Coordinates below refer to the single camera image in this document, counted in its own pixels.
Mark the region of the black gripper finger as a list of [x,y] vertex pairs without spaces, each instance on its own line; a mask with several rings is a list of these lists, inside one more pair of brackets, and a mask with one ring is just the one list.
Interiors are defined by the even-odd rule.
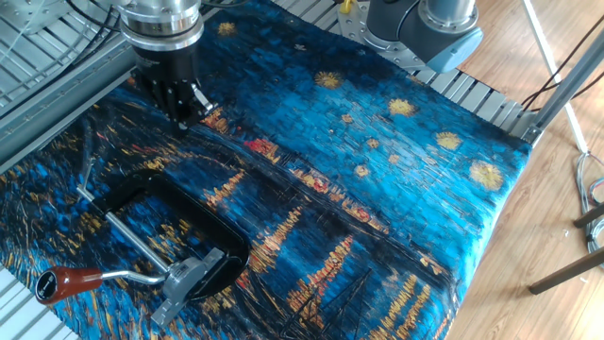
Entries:
[[193,92],[191,104],[191,113],[193,119],[204,119],[218,108],[218,104],[211,102],[200,90],[197,83],[192,83],[191,89]]

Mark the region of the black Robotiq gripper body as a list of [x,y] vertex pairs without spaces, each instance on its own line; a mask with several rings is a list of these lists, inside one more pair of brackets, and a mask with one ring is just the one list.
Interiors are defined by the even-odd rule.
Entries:
[[173,128],[187,128],[196,113],[193,84],[197,85],[199,43],[173,50],[133,48],[137,80],[168,116]]

